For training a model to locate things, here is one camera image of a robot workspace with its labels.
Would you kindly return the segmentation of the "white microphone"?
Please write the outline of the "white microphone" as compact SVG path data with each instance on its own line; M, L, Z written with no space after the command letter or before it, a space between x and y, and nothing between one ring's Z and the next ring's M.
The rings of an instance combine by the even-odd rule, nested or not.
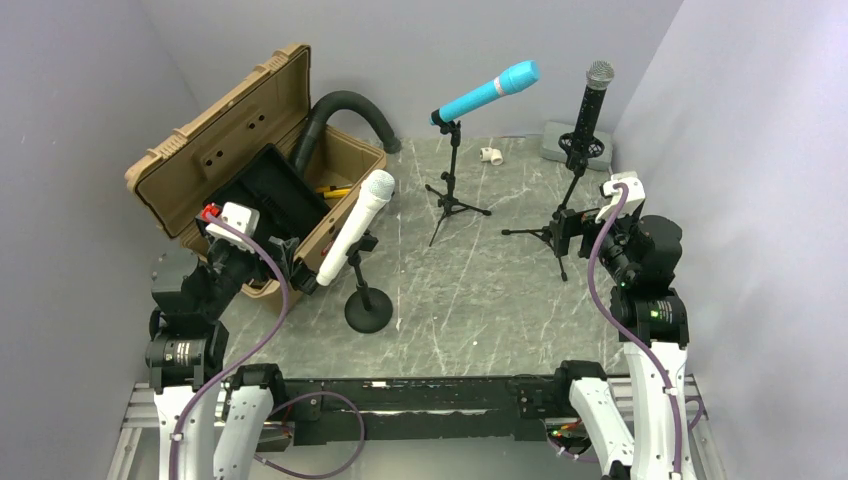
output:
M316 276L320 286L329 286L346 262L348 249L358 241L377 213L392 198L396 181L385 170L371 172L360 187L359 196Z

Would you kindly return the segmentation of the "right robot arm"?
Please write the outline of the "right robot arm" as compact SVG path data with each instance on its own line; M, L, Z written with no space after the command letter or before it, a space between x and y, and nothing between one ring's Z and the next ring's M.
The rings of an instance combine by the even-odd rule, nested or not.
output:
M588 287L623 344L633 418L624 419L597 362L563 362L552 404L564 415L576 414L602 478L693 479L685 409L688 314L672 286L682 230L665 217L626 215L586 219L581 232L588 273L603 267L614 281L608 301L600 299L593 279Z

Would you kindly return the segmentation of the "white pipe elbow fitting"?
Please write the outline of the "white pipe elbow fitting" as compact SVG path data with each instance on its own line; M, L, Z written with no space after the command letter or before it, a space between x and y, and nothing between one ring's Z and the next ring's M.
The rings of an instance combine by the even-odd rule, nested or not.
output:
M481 162L489 163L494 166L499 166L504 163L502 151L492 147L481 148L479 158Z

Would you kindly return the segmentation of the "black round-base mic stand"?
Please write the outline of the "black round-base mic stand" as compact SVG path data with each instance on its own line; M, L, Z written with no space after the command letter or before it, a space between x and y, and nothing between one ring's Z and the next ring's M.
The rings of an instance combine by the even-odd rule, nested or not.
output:
M373 334L384 329L391 321L394 308L391 298L382 290L370 287L361 269L361 253L372 252L379 240L369 230L347 250L347 263L356 278L356 290L344 306L347 324L356 332Z

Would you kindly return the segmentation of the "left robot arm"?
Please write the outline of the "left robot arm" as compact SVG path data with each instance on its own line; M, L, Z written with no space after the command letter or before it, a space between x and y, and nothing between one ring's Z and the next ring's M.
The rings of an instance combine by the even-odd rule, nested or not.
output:
M266 420L285 411L278 366L224 364L229 332L220 318L243 284L270 271L259 255L223 239L204 256L176 250L154 262L145 363L160 478L248 478Z

